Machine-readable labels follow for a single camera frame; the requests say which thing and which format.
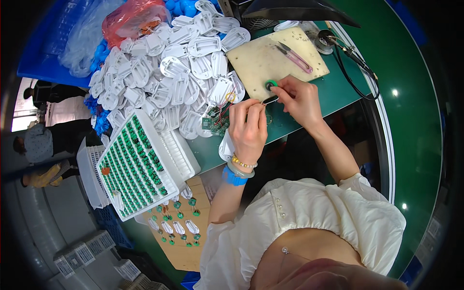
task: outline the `clear plastic bag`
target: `clear plastic bag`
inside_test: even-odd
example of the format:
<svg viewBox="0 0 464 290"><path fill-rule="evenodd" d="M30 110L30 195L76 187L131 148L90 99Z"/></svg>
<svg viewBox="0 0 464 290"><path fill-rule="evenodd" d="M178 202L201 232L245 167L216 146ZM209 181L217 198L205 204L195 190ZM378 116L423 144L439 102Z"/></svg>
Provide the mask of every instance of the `clear plastic bag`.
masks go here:
<svg viewBox="0 0 464 290"><path fill-rule="evenodd" d="M73 77L87 77L95 48L103 40L102 22L123 0L94 0L69 33L64 52L58 55L60 65Z"/></svg>
<svg viewBox="0 0 464 290"><path fill-rule="evenodd" d="M162 0L128 0L105 18L103 37L110 48L119 47L126 38L139 38L141 29L154 20L171 23L171 13Z"/></svg>

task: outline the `wooden board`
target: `wooden board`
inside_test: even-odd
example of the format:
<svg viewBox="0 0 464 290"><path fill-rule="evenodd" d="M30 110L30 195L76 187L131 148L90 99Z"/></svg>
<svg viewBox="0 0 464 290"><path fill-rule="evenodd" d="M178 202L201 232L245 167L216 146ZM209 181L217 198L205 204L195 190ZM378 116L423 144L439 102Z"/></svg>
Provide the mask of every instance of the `wooden board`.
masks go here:
<svg viewBox="0 0 464 290"><path fill-rule="evenodd" d="M180 196L179 201L182 204L180 206L180 211L184 214L184 218L179 219L177 217L177 212L173 206L173 202L170 200L168 204L168 210L171 216L173 217L173 220L168 221L168 224L171 226L171 228L174 229L173 221L179 221L182 227L185 229L187 241L193 244L193 242L195 241L193 238L193 234L187 229L187 226L185 225L185 221L191 219L200 229L201 238L198 240L200 245L187 247L184 241L180 238L180 235L176 233L175 230L175 238L173 239L174 245L171 245L169 244L169 236L166 232L163 233L163 236L167 239L167 241L163 242L161 241L161 235L158 234L158 232L155 231L152 227L149 226L149 228L174 268L176 268L177 270L199 272L200 256L201 251L203 250L203 242L206 241L206 229L208 226L207 223L210 203L208 196L206 195L205 188L203 187L203 183L201 182L201 178L199 176L187 180L187 184L192 190L193 197L197 200L195 207L200 211L200 216L194 216L192 212L192 207L188 205L188 201ZM163 218L160 213L156 212L155 209L153 209L151 213L143 213L143 217L147 222L148 219L151 219L153 215L155 215L158 218L156 223L158 224L160 229L163 230L161 226Z"/></svg>
<svg viewBox="0 0 464 290"><path fill-rule="evenodd" d="M311 74L285 57L274 45L278 41L290 47L310 66ZM316 47L300 27L291 27L252 40L227 53L238 77L243 82L250 98L263 101L274 94L264 87L267 80L279 80L292 75L308 82L325 76L329 69Z"/></svg>

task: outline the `white blouse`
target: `white blouse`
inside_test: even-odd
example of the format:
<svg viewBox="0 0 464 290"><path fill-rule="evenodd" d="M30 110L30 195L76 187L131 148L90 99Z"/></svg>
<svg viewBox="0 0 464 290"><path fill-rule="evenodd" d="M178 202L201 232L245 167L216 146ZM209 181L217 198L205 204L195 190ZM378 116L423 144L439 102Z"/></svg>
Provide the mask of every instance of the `white blouse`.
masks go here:
<svg viewBox="0 0 464 290"><path fill-rule="evenodd" d="M266 183L243 217L210 224L195 290L247 290L267 248L290 229L332 231L349 242L369 269L386 275L401 245L406 220L361 174L340 186L314 179Z"/></svg>

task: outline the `pink thread snips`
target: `pink thread snips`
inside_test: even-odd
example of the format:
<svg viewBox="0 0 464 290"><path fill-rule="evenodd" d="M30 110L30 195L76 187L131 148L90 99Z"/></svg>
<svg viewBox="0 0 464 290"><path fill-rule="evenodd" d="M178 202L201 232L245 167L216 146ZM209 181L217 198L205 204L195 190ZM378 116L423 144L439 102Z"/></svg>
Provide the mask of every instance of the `pink thread snips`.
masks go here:
<svg viewBox="0 0 464 290"><path fill-rule="evenodd" d="M304 60L302 59L296 52L294 52L291 48L283 44L279 41L279 45L276 45L276 48L280 50L288 59L293 61L296 65L302 68L307 73L312 73L313 68Z"/></svg>

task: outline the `red plastic bag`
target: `red plastic bag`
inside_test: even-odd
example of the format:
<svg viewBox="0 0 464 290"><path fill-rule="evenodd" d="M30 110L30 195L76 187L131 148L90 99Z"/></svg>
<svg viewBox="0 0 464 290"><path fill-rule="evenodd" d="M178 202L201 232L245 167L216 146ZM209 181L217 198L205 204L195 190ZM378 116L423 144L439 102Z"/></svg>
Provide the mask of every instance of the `red plastic bag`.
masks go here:
<svg viewBox="0 0 464 290"><path fill-rule="evenodd" d="M103 37L110 48L119 47L127 37L137 39L145 24L159 19L171 23L171 13L162 0L128 0L103 20Z"/></svg>

